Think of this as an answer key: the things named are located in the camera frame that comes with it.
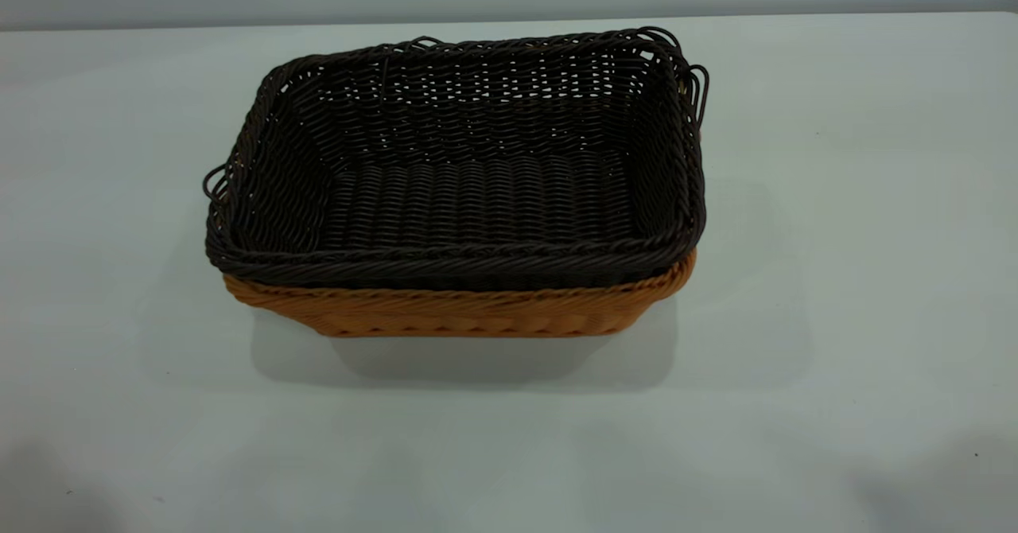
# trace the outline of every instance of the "basket rim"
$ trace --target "basket rim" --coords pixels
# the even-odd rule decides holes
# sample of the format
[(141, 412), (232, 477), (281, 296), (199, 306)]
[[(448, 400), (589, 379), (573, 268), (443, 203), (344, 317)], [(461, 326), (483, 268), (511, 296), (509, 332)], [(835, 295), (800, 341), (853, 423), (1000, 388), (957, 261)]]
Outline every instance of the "basket rim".
[[(676, 96), (680, 110), (690, 118), (690, 123), (682, 123), (681, 138), (685, 142), (680, 156), (690, 163), (687, 177), (697, 177), (698, 185), (690, 185), (686, 189), (686, 199), (702, 204), (702, 168), (698, 141), (699, 123), (702, 120), (703, 105), (705, 105), (706, 84), (709, 77), (701, 66), (690, 66), (682, 56), (677, 39), (665, 29), (644, 26), (626, 28), (605, 33), (583, 33), (551, 36), (547, 38), (521, 38), (500, 41), (468, 41), (456, 44), (446, 44), (432, 38), (418, 38), (398, 44), (381, 44), (374, 47), (360, 48), (329, 55), (308, 55), (295, 58), (290, 62), (274, 68), (263, 79), (259, 87), (259, 98), (250, 108), (235, 144), (230, 152), (229, 160), (223, 166), (212, 170), (203, 185), (206, 194), (211, 198), (207, 218), (206, 250), (212, 263), (225, 273), (240, 273), (240, 265), (264, 265), (265, 268), (302, 268), (313, 272), (320, 264), (363, 264), (375, 263), (377, 269), (396, 269), (401, 264), (412, 264), (411, 261), (490, 261), (494, 257), (530, 257), (547, 258), (544, 263), (553, 268), (557, 258), (587, 257), (587, 263), (597, 265), (596, 257), (636, 257), (646, 260), (651, 254), (657, 254), (657, 265), (671, 264), (685, 256), (695, 246), (705, 225), (705, 213), (699, 210), (698, 221), (669, 221), (669, 224), (651, 236), (630, 236), (614, 240), (582, 240), (577, 243), (466, 243), (466, 244), (435, 244), (435, 246), (392, 246), (380, 249), (324, 249), (305, 251), (250, 250), (240, 246), (230, 232), (230, 221), (233, 218), (231, 191), (243, 189), (245, 168), (250, 153), (258, 145), (259, 134), (265, 128), (265, 117), (273, 108), (280, 90), (294, 76), (305, 72), (310, 67), (324, 63), (348, 62), (363, 64), (367, 61), (388, 61), (389, 58), (414, 58), (444, 56), (455, 58), (472, 53), (491, 53), (501, 51), (546, 50), (553, 55), (568, 55), (578, 50), (588, 50), (598, 45), (632, 46), (662, 53), (665, 59), (672, 61), (673, 66), (666, 66), (666, 79), (677, 91), (679, 82), (677, 73), (688, 74), (696, 78), (694, 70), (703, 74), (703, 90), (693, 94), (691, 102)], [(219, 174), (215, 184), (212, 179)], [(691, 196), (693, 186), (700, 189), (699, 198)], [(685, 242), (682, 250), (675, 250), (675, 243), (682, 243), (682, 237), (692, 233), (691, 240)], [(619, 264), (616, 258), (612, 264)]]

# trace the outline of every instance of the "tabletop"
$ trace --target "tabletop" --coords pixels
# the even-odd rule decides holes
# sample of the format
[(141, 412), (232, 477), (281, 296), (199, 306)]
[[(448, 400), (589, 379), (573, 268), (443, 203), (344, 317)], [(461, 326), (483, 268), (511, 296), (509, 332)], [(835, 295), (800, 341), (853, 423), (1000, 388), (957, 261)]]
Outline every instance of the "tabletop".
[[(709, 221), (629, 331), (330, 340), (208, 263), (273, 66), (644, 24), (711, 72)], [(1006, 13), (0, 34), (0, 520), (1011, 531), (1016, 54)]]

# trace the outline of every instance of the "stacked baskets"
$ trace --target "stacked baskets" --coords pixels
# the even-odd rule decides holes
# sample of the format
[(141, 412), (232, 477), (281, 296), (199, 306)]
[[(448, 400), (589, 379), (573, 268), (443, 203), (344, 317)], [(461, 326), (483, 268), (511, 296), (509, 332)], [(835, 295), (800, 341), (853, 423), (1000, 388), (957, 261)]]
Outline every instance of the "stacked baskets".
[(706, 87), (654, 27), (299, 58), (206, 178), (207, 253), (330, 337), (616, 333), (692, 271)]

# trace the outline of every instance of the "woven rattan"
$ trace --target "woven rattan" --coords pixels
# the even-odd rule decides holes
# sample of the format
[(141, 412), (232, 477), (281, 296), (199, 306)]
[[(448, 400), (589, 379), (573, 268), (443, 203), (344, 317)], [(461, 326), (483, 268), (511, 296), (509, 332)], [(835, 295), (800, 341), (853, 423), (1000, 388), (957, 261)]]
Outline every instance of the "woven rattan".
[(241, 280), (349, 289), (660, 275), (703, 231), (706, 86), (657, 28), (291, 61), (206, 178), (210, 260)]
[(681, 289), (696, 251), (665, 275), (608, 289), (469, 293), (433, 290), (295, 289), (224, 276), (245, 304), (269, 308), (326, 337), (583, 337), (631, 325)]

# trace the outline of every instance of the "basket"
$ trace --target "basket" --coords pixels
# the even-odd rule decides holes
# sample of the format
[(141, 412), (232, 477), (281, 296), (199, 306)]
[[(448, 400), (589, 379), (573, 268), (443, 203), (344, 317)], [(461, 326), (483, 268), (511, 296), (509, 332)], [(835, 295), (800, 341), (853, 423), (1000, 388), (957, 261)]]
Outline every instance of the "basket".
[(703, 231), (706, 87), (651, 27), (296, 59), (265, 78), (206, 178), (208, 256), (225, 275), (291, 287), (542, 290), (661, 275)]
[(655, 301), (681, 289), (695, 263), (694, 250), (665, 275), (639, 283), (529, 293), (298, 289), (223, 279), (237, 300), (326, 337), (563, 338), (624, 330)]

